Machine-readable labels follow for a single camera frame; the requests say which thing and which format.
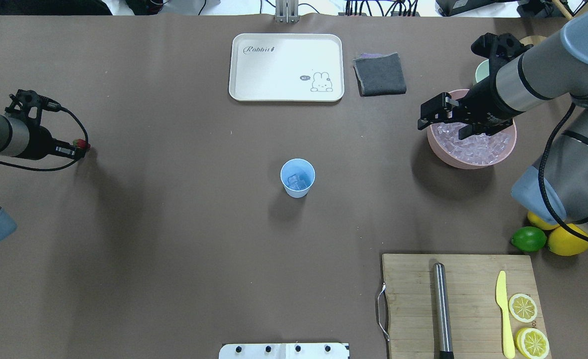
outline gray cloth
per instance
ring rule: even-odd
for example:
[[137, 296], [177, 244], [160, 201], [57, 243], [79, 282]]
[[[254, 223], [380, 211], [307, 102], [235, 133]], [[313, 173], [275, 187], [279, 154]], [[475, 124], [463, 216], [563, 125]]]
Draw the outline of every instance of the gray cloth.
[[398, 52], [362, 54], [354, 59], [358, 87], [363, 96], [397, 95], [407, 92]]

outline tabletop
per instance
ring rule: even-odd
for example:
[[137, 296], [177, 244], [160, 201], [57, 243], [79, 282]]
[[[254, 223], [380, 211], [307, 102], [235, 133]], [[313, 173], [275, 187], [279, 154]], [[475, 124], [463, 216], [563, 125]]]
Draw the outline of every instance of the tabletop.
[[[519, 116], [513, 153], [474, 171], [435, 157], [420, 104], [471, 86], [478, 36], [563, 23], [0, 16], [0, 112], [7, 94], [34, 89], [73, 111], [93, 145], [56, 173], [0, 166], [0, 205], [18, 223], [0, 243], [0, 358], [212, 359], [223, 343], [294, 341], [384, 358], [381, 254], [520, 254], [509, 238], [526, 210], [510, 187], [569, 99]], [[233, 100], [230, 50], [244, 32], [335, 34], [343, 98]], [[361, 97], [351, 60], [362, 52], [398, 52], [407, 93]], [[81, 136], [66, 114], [42, 124]], [[301, 199], [279, 178], [294, 157], [316, 169]], [[588, 251], [532, 260], [554, 357], [587, 358]]]

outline bowl of ice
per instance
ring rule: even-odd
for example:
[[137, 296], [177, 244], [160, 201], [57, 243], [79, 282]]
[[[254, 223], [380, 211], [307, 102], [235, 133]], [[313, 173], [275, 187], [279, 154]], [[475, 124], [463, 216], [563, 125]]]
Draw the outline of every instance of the bowl of ice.
[[[468, 91], [458, 89], [449, 93], [454, 100], [458, 100]], [[463, 170], [485, 168], [503, 161], [515, 148], [515, 123], [494, 136], [481, 134], [459, 140], [458, 131], [462, 127], [465, 124], [460, 122], [435, 123], [427, 131], [429, 146], [447, 165]]]

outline bunny drawing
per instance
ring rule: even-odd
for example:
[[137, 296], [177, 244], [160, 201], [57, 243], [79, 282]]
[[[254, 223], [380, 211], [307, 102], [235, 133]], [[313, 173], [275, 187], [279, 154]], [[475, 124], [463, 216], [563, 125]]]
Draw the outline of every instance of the bunny drawing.
[[330, 80], [330, 74], [326, 72], [314, 73], [314, 81], [312, 81], [312, 92], [332, 92], [332, 81]]

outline wooden cutting board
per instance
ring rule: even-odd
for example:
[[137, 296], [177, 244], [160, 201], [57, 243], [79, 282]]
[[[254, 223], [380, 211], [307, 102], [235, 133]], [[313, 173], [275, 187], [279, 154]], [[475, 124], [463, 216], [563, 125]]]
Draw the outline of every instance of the wooden cutting board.
[[[456, 359], [503, 359], [501, 312], [495, 281], [506, 272], [506, 292], [525, 293], [538, 304], [535, 327], [547, 330], [528, 255], [383, 254], [387, 284], [390, 359], [434, 359], [438, 352], [431, 269], [444, 264], [453, 353]], [[533, 327], [510, 315], [511, 329]], [[516, 349], [517, 359], [524, 356]]]

